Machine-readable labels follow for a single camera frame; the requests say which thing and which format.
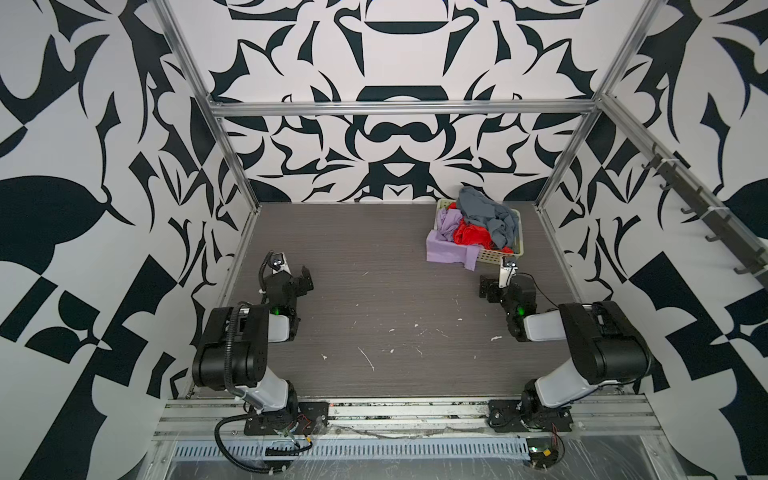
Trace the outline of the grey t shirt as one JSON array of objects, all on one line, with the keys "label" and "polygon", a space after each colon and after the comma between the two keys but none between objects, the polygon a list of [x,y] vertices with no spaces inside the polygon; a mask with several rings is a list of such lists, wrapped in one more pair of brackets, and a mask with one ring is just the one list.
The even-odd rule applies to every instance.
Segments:
[{"label": "grey t shirt", "polygon": [[457,206],[469,224],[488,231],[492,249],[519,251],[521,225],[515,210],[489,199],[471,186],[459,190]]}]

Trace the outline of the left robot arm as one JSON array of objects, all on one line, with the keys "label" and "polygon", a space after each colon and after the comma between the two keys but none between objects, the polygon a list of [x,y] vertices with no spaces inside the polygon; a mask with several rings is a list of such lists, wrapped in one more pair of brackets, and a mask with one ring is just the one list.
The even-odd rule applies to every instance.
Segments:
[{"label": "left robot arm", "polygon": [[194,384],[227,392],[257,414],[288,409],[295,390],[268,366],[269,346],[296,338],[298,299],[313,289],[308,268],[297,276],[280,269],[261,279],[260,302],[214,309],[197,345]]}]

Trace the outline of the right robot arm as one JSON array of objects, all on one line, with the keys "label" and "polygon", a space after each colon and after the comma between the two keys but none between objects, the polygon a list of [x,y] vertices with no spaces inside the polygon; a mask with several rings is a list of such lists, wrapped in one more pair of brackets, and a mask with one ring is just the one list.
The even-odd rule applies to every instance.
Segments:
[{"label": "right robot arm", "polygon": [[561,303],[539,312],[538,292],[530,275],[479,280],[479,296],[502,307],[515,340],[564,341],[569,350],[563,364],[529,381],[519,400],[489,402],[488,425],[496,432],[569,431],[572,404],[606,386],[635,384],[653,364],[646,341],[616,302]]}]

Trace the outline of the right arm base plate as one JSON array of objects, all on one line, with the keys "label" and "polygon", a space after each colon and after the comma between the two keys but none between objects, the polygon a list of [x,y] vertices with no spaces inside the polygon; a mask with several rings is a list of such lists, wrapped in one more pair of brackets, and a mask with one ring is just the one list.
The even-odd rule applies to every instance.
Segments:
[{"label": "right arm base plate", "polygon": [[496,433],[570,432],[570,407],[549,408],[537,400],[490,400],[487,424]]}]

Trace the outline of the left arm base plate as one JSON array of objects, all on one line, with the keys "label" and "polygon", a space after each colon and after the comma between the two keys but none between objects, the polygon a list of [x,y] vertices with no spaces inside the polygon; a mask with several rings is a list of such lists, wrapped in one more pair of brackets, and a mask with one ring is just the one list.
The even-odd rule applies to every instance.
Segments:
[{"label": "left arm base plate", "polygon": [[265,436],[276,432],[299,435],[312,433],[327,425],[330,404],[328,402],[298,402],[276,411],[251,414],[245,422],[246,436]]}]

